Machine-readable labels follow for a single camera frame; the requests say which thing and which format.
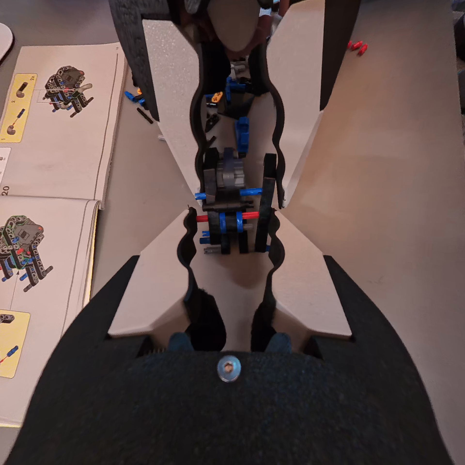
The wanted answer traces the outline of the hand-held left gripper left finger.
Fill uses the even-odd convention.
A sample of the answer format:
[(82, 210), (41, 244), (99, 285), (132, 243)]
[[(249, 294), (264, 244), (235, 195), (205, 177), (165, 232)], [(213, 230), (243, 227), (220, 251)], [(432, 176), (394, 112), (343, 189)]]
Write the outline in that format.
[(113, 338), (148, 335), (167, 348), (184, 333), (198, 351), (221, 351), (226, 330), (214, 297), (191, 268), (196, 255), (197, 211), (182, 212), (141, 253), (110, 325)]

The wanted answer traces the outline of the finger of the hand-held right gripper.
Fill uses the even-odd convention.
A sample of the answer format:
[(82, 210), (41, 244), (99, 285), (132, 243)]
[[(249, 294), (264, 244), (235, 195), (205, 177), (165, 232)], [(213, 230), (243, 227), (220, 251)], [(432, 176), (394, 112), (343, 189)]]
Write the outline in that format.
[(142, 20), (159, 127), (190, 189), (203, 190), (206, 149), (200, 45), (170, 20)]
[(283, 207), (295, 192), (323, 112), (320, 91), (325, 1), (292, 5), (266, 49), (271, 83), (284, 106), (284, 128), (279, 141), (285, 160)]

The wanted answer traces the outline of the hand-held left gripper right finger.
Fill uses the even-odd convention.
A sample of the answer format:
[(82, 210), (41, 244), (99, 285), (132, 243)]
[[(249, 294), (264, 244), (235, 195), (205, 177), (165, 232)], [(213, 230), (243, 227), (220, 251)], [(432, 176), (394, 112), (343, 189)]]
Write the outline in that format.
[(275, 210), (269, 236), (272, 269), (253, 316), (251, 351), (264, 352), (277, 333), (289, 336), (293, 352), (306, 351), (312, 337), (350, 341), (352, 331), (322, 251)]

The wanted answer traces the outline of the black bent lego beam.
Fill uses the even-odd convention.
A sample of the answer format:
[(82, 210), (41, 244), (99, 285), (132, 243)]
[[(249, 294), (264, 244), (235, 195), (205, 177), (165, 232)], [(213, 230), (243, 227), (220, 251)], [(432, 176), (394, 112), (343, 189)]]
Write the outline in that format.
[(264, 157), (264, 172), (262, 193), (259, 203), (259, 218), (257, 222), (254, 251), (265, 253), (268, 240), (268, 228), (271, 218), (272, 200), (276, 185), (277, 155), (266, 153)]

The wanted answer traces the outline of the lego motor chassis assembly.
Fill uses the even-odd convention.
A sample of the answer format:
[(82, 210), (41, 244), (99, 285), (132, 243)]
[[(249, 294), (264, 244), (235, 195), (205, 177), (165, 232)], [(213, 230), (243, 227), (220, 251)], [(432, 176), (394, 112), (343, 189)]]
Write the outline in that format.
[(243, 159), (235, 156), (233, 148), (222, 155), (217, 148), (208, 148), (203, 161), (204, 189), (195, 194), (201, 202), (203, 215), (199, 223), (207, 223), (200, 244), (205, 253), (229, 254), (231, 239), (237, 239), (239, 252), (249, 253), (248, 232), (257, 229), (260, 188), (247, 188)]

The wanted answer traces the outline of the pile of small lego pins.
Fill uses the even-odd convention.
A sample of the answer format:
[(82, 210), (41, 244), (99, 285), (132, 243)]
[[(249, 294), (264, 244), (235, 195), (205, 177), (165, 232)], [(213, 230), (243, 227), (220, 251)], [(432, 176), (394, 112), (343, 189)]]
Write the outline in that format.
[(235, 71), (243, 71), (244, 68), (245, 66), (232, 65), (231, 75), (226, 79), (225, 89), (214, 94), (205, 95), (206, 107), (217, 110), (216, 113), (206, 114), (205, 134), (208, 134), (220, 121), (220, 115), (235, 120), (240, 117), (247, 117), (253, 97), (238, 104), (234, 104), (232, 98), (233, 94), (252, 94), (254, 91), (251, 77), (240, 76), (238, 78), (235, 75)]

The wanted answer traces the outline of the blue curved lego panel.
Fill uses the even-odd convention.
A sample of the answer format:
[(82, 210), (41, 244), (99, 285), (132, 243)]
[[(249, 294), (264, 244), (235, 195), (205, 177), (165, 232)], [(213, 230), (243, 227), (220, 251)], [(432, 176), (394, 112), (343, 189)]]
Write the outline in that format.
[(239, 158), (247, 156), (249, 149), (249, 118), (240, 117), (234, 122), (235, 138)]

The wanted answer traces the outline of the lego instruction booklet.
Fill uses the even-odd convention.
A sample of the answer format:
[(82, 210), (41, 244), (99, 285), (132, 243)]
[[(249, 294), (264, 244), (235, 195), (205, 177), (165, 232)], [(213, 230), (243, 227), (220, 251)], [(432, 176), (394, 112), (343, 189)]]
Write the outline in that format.
[(118, 42), (19, 52), (1, 118), (1, 427), (20, 428), (90, 300), (125, 74)]

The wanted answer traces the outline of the person's right hand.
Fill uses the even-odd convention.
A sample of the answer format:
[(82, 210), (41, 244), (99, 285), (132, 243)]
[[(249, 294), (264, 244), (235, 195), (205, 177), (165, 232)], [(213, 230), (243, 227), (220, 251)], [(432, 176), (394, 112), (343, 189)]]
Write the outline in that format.
[(271, 35), (272, 21), (273, 18), (271, 15), (262, 15), (259, 17), (255, 34), (250, 43), (252, 49), (259, 44), (266, 43), (267, 38)]

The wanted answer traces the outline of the black office chair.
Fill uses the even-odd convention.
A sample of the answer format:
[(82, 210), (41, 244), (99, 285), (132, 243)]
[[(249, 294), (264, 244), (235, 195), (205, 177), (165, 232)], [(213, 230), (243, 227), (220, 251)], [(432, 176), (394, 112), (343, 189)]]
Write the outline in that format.
[(465, 114), (465, 1), (454, 0), (451, 4), (453, 30), (457, 58), (457, 79), (462, 115)]

